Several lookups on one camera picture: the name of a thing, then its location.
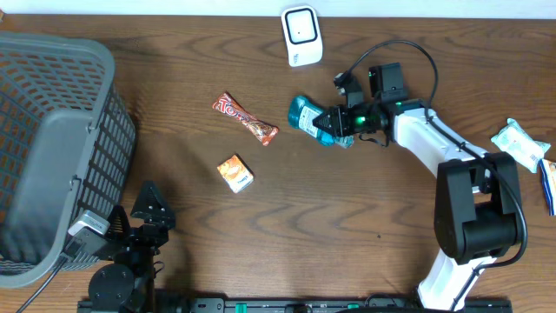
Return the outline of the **yellow snack bag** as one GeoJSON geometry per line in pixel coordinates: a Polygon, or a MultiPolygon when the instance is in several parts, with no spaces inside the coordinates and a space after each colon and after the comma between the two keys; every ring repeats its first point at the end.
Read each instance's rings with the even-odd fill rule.
{"type": "Polygon", "coordinates": [[[546,203],[550,216],[555,216],[556,197],[556,171],[555,162],[542,159],[539,163],[542,187],[545,193],[546,203]]]}

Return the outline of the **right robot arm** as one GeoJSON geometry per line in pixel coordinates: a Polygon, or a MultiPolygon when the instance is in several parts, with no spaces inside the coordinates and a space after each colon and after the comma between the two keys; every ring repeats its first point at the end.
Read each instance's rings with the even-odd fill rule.
{"type": "Polygon", "coordinates": [[[332,137],[377,132],[415,155],[436,179],[434,233],[440,251],[417,287],[421,308],[457,311],[484,270],[519,261],[528,232],[517,165],[506,152],[489,153],[446,126],[431,105],[411,98],[399,63],[368,71],[371,101],[346,71],[334,85],[346,98],[313,118],[332,137]]]}

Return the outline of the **red brown snack bag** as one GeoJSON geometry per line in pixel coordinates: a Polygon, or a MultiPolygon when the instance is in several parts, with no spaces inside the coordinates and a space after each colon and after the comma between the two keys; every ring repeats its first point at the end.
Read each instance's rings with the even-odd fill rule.
{"type": "Polygon", "coordinates": [[[253,116],[238,102],[236,102],[236,100],[228,92],[224,92],[218,96],[212,104],[212,108],[228,117],[233,117],[235,120],[240,122],[261,142],[263,146],[268,146],[279,133],[278,127],[265,123],[253,116]]]}

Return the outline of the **orange snack packet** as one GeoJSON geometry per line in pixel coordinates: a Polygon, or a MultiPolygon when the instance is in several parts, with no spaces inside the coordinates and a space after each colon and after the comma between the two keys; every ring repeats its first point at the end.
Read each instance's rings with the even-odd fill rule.
{"type": "Polygon", "coordinates": [[[243,191],[255,180],[247,165],[237,155],[218,165],[217,169],[235,194],[243,191]]]}

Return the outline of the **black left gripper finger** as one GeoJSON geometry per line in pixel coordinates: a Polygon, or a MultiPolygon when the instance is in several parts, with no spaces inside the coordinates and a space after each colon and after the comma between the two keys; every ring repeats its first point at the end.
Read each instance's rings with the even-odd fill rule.
{"type": "Polygon", "coordinates": [[[175,227],[175,213],[154,181],[142,183],[130,215],[166,230],[172,230],[175,227]]]}
{"type": "Polygon", "coordinates": [[[129,219],[126,211],[121,205],[116,205],[109,217],[109,228],[106,237],[111,240],[122,241],[126,239],[130,233],[129,219]]]}

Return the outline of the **pale green wet wipes pack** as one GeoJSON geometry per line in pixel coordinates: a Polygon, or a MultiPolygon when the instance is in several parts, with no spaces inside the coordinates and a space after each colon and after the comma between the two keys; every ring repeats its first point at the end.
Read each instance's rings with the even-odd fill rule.
{"type": "Polygon", "coordinates": [[[533,140],[515,119],[508,118],[506,121],[507,126],[494,135],[491,142],[501,151],[507,152],[516,162],[536,173],[551,144],[533,140]]]}

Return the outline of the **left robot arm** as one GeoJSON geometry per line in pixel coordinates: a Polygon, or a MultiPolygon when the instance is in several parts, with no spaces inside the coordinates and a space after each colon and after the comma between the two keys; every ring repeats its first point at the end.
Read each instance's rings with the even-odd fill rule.
{"type": "Polygon", "coordinates": [[[128,215],[117,205],[109,216],[100,258],[109,264],[89,282],[92,312],[186,312],[188,302],[155,288],[157,274],[164,269],[156,261],[160,248],[175,227],[175,213],[152,181],[142,183],[128,215]]]}

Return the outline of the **teal mouthwash bottle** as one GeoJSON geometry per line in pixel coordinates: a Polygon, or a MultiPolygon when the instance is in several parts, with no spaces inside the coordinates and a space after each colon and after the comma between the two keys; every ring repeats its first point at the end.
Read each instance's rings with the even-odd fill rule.
{"type": "Polygon", "coordinates": [[[350,148],[354,144],[354,137],[333,137],[330,134],[316,128],[313,120],[317,118],[324,109],[312,103],[305,96],[294,97],[288,111],[288,123],[294,129],[304,131],[323,146],[338,145],[343,149],[350,148]]]}

